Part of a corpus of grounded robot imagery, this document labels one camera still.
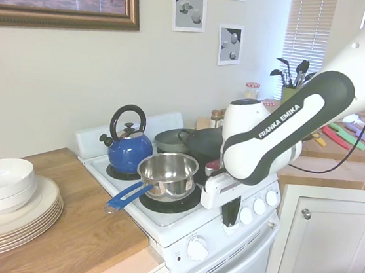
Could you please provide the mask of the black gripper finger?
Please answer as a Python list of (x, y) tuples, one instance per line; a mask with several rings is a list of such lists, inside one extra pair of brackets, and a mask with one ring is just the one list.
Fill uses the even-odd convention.
[(237, 215), (239, 214), (240, 210), (240, 204), (241, 204), (241, 197), (238, 197), (233, 200), (230, 223), (235, 223), (235, 221), (237, 220)]
[(226, 227), (231, 227), (234, 225), (236, 203), (237, 200), (234, 199), (222, 206), (222, 221)]

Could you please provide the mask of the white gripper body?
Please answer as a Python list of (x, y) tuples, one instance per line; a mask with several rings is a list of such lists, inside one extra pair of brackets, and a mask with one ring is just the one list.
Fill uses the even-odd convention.
[(233, 179), (228, 173), (208, 177), (201, 193), (201, 204), (206, 209), (222, 207), (246, 192), (246, 185)]

